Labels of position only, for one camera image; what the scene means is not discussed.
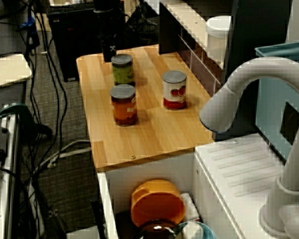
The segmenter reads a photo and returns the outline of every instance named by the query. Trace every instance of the gray lid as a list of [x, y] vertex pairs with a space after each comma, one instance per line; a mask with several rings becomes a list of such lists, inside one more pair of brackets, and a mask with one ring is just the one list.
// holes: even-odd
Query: gray lid
[[124, 67], [133, 61], [133, 57], [129, 54], [118, 54], [112, 56], [111, 62], [116, 67]]
[[186, 80], [186, 74], [181, 71], [166, 71], [162, 78], [169, 83], [179, 83]]
[[130, 85], [117, 85], [111, 88], [110, 94], [117, 99], [128, 99], [135, 94], [135, 88]]

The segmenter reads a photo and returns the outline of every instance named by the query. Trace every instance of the blue bin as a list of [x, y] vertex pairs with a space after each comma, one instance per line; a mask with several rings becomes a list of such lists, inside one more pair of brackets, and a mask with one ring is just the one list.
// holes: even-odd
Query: blue bin
[[299, 42], [255, 48], [257, 56], [278, 56], [299, 63]]
[[[256, 55], [284, 57], [299, 63], [299, 42], [255, 48]], [[280, 133], [286, 102], [299, 112], [299, 94], [289, 84], [275, 79], [259, 83], [256, 126], [287, 159], [292, 145]]]

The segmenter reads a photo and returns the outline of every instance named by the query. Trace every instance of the white faucet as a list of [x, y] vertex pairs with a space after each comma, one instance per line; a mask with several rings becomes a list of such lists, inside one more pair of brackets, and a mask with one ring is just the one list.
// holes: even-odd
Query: white faucet
[[[283, 80], [299, 93], [299, 63], [280, 57], [253, 59], [239, 66], [201, 109], [199, 117], [203, 125], [215, 132], [228, 130], [243, 91], [260, 78]], [[273, 184], [259, 220], [263, 229], [274, 237], [299, 239], [299, 129], [285, 169]]]

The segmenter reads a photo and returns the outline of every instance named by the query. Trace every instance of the white cabinet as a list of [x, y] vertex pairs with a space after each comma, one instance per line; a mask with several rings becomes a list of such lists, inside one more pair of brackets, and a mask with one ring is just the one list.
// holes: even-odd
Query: white cabinet
[[272, 238], [255, 217], [258, 206], [265, 203], [267, 185], [282, 169], [266, 143], [254, 134], [200, 146], [193, 153], [98, 173], [106, 235], [119, 238], [115, 215], [130, 209], [135, 188], [148, 180], [165, 179], [181, 193], [190, 194], [217, 239]]

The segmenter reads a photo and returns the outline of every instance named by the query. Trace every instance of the orange bowl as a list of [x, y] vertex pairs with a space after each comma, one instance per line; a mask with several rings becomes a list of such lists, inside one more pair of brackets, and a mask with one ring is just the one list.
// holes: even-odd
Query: orange bowl
[[138, 186], [132, 194], [131, 217], [139, 227], [154, 219], [179, 224], [185, 205], [176, 186], [165, 180], [151, 180]]

